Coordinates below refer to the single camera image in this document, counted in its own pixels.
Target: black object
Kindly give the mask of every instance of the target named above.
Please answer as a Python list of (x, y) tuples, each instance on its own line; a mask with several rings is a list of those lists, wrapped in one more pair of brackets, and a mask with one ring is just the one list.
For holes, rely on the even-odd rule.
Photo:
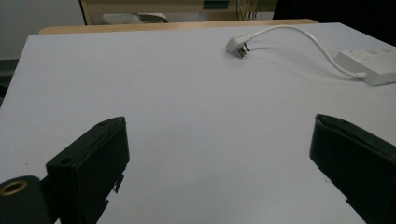
[(129, 162), (124, 117), (102, 121), (47, 163), (43, 180), (21, 176), (0, 185), (0, 223), (96, 223)]
[(274, 20), (311, 19), (341, 22), (362, 33), (396, 46), (393, 1), (389, 0), (277, 0)]
[(396, 223), (395, 146), (345, 120), (317, 115), (310, 158), (366, 223)]

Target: white table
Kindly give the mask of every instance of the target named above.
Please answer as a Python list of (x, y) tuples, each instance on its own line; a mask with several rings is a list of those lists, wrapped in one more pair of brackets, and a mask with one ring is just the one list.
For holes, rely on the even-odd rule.
[[(300, 25), (335, 56), (389, 45)], [(124, 116), (132, 161), (99, 223), (363, 223), (309, 159), (316, 114), (396, 145), (396, 85), (339, 74), (303, 35), (260, 26), (31, 35), (0, 108), (0, 182), (43, 178), (91, 126)]]

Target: power strip socket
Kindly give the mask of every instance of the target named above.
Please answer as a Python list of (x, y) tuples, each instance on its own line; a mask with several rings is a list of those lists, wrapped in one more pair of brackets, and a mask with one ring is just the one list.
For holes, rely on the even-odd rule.
[(370, 86), (396, 82), (396, 47), (343, 50), (334, 60), (349, 72), (365, 72), (363, 81)]

